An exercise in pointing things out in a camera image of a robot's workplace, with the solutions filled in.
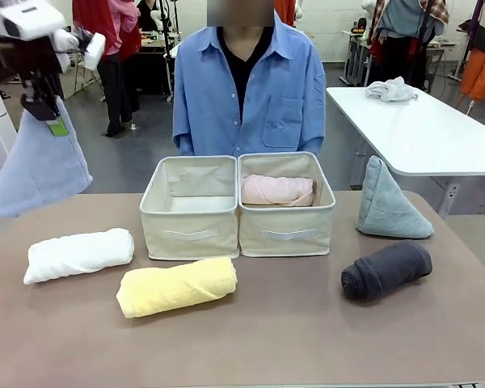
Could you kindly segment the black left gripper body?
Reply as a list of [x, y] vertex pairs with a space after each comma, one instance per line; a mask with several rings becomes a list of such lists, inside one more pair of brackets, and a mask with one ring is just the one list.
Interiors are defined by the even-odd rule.
[[23, 84], [21, 104], [40, 121], [59, 117], [56, 99], [62, 89], [57, 81], [61, 64], [48, 36], [34, 40], [16, 40], [17, 74]]

